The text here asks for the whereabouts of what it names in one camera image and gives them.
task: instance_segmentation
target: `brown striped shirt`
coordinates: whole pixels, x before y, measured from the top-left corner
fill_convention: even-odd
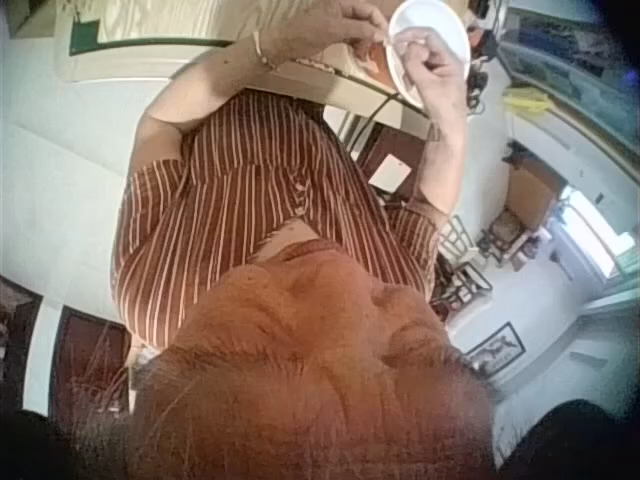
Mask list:
[[[122,320],[145,343],[166,347],[185,310],[294,218],[382,281],[430,295],[442,214],[381,207],[321,110],[245,91],[183,151],[132,175],[120,210],[112,288]]]

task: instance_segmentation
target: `window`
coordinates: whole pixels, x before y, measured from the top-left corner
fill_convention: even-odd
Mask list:
[[[605,278],[621,273],[614,258],[635,249],[632,235],[618,235],[581,192],[569,186],[560,196],[560,218],[571,238]]]

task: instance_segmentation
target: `cardboard box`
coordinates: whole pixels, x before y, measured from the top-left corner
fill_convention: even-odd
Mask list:
[[[511,167],[506,207],[530,231],[547,220],[567,182],[539,160],[525,159]]]

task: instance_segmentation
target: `electrical cord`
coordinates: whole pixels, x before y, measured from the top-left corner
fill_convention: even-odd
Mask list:
[[[478,115],[482,115],[486,109],[487,109],[487,106],[485,105],[485,103],[482,100],[480,100],[480,98],[478,98],[476,106],[469,110],[467,117],[471,118]]]
[[[353,149],[358,144],[358,141],[360,140],[360,137],[362,137],[362,134],[369,127],[369,125],[371,125],[371,123],[375,120],[376,116],[380,113],[380,111],[387,105],[387,103],[389,103],[391,100],[397,99],[399,96],[400,96],[400,93],[398,93],[398,92],[389,95],[387,98],[384,99],[384,102],[382,102],[378,106],[378,108],[376,108],[373,111],[373,113],[371,115],[369,115],[369,118],[367,119],[365,124],[360,128],[360,130],[358,131],[358,134],[355,136],[355,140],[353,142],[351,142],[351,147],[349,147],[349,155],[351,155],[353,153]]]

